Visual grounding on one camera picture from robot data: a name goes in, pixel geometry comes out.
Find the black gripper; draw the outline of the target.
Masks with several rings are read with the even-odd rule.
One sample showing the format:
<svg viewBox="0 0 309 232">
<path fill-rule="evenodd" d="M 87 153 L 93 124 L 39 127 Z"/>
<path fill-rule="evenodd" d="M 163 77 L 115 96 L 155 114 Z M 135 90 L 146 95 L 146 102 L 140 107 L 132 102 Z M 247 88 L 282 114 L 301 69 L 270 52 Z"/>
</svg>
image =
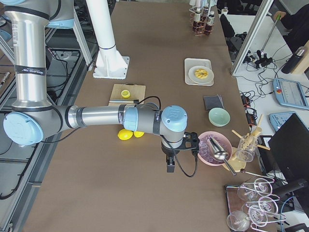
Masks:
<svg viewBox="0 0 309 232">
<path fill-rule="evenodd" d="M 183 138 L 180 140 L 181 144 L 174 148 L 172 142 L 168 141 L 161 135 L 162 151 L 166 154 L 167 173 L 173 173 L 175 170 L 175 155 L 180 151 L 190 150 L 194 157 L 197 157 L 199 152 L 199 138 L 196 132 L 184 132 Z"/>
</svg>

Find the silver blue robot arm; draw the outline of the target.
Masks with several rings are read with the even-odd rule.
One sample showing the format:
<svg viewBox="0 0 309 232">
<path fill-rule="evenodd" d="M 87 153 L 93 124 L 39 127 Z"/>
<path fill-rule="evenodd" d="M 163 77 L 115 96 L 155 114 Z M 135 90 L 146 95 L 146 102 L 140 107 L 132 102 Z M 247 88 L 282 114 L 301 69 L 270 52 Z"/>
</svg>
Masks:
<svg viewBox="0 0 309 232">
<path fill-rule="evenodd" d="M 32 145 L 68 129 L 122 124 L 130 131 L 159 135 L 167 171 L 179 165 L 177 154 L 199 151 L 197 134 L 186 132 L 187 113 L 177 105 L 164 109 L 153 103 L 78 107 L 58 106 L 47 99 L 45 28 L 70 29 L 74 25 L 71 0 L 5 0 L 12 23 L 16 101 L 5 116 L 3 128 L 19 145 Z"/>
</svg>

